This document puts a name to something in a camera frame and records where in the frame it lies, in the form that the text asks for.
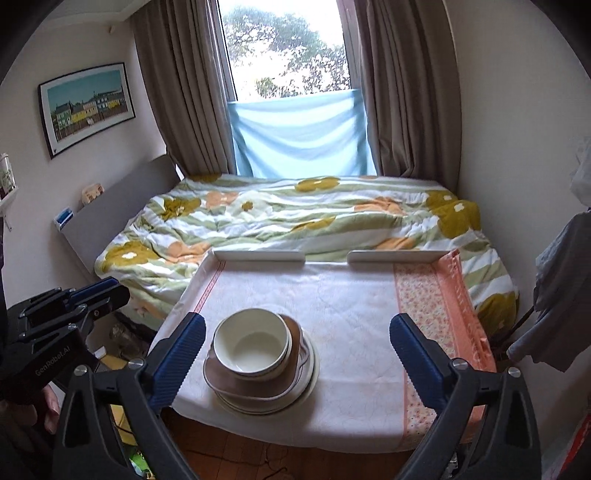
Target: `metal screw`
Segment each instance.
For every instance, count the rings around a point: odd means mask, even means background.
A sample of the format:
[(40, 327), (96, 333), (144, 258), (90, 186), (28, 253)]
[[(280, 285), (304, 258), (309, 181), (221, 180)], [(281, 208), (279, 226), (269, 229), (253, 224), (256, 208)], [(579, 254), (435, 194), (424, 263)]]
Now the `metal screw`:
[(509, 367), (507, 373), (515, 378), (519, 378), (521, 376), (521, 370), (519, 370), (517, 367)]
[(144, 366), (144, 361), (141, 358), (134, 358), (127, 363), (127, 366), (132, 370), (137, 370)]
[(468, 368), (468, 362), (463, 358), (454, 358), (452, 360), (452, 365), (456, 370), (466, 370)]
[(74, 375), (77, 377), (81, 377), (82, 375), (84, 375), (87, 372), (88, 372), (88, 367), (86, 365), (78, 365), (74, 369)]

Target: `brown curtain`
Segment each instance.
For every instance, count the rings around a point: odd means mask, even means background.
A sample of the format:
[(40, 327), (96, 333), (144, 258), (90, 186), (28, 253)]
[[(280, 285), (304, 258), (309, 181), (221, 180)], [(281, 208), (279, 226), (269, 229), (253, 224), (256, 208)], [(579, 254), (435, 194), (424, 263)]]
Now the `brown curtain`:
[(213, 14), (205, 0), (152, 0), (132, 16), (139, 65), (168, 153), (185, 174), (235, 173)]
[(456, 56), (441, 0), (355, 0), (368, 138), (386, 176), (455, 191), (462, 112)]

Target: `brown plate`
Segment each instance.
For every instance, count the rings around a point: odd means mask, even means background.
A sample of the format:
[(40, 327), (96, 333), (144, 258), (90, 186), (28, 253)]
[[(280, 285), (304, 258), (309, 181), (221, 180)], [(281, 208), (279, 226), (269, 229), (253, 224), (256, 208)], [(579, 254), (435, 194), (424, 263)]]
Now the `brown plate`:
[(302, 366), (310, 357), (310, 352), (305, 344), (300, 325), (287, 315), (281, 315), (281, 317), (291, 333), (293, 343), (285, 370), (278, 377), (268, 381), (238, 378), (220, 363), (211, 346), (203, 363), (203, 377), (213, 391), (230, 397), (271, 401), (287, 395), (294, 388), (300, 377)]

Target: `framed picture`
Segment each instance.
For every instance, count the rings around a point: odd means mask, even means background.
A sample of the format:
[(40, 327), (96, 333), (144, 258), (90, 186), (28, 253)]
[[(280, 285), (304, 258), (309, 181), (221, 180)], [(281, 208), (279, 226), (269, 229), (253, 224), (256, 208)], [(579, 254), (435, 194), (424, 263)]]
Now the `framed picture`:
[(42, 83), (39, 106), (52, 158), (91, 135), (135, 118), (123, 63)]

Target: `ceiling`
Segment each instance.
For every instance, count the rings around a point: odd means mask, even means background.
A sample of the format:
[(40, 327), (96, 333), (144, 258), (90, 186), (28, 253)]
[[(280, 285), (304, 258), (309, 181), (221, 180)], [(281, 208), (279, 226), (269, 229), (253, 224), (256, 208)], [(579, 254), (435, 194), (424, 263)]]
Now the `ceiling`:
[(43, 22), (44, 28), (85, 22), (117, 23), (127, 20), (149, 0), (64, 0)]

